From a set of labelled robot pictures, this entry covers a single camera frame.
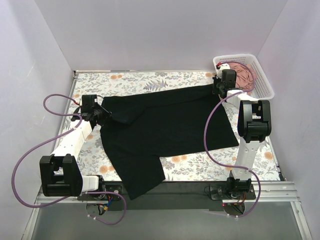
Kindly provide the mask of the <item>black t shirt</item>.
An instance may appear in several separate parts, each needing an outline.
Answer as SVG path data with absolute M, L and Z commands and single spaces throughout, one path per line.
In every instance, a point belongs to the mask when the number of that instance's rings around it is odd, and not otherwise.
M 162 157 L 238 146 L 219 101 L 211 85 L 103 99 L 102 145 L 131 200 L 165 180 Z

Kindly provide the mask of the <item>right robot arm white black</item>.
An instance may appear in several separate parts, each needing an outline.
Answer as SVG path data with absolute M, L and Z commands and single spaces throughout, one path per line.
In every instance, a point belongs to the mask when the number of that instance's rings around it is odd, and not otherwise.
M 213 93 L 238 109 L 237 132 L 240 137 L 236 166 L 230 171 L 222 194 L 231 198 L 253 193 L 252 173 L 249 170 L 258 148 L 272 130 L 271 105 L 268 100 L 251 97 L 236 88 L 237 73 L 233 69 L 220 70 L 213 78 Z

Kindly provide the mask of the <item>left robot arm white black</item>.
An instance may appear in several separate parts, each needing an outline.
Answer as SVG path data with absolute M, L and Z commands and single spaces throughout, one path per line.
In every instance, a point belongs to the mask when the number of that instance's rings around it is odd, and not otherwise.
M 77 159 L 94 128 L 106 123 L 111 115 L 98 103 L 96 94 L 81 97 L 79 106 L 70 115 L 70 126 L 62 141 L 39 161 L 42 192 L 46 197 L 79 197 L 88 192 L 98 199 L 103 196 L 103 177 L 81 174 Z

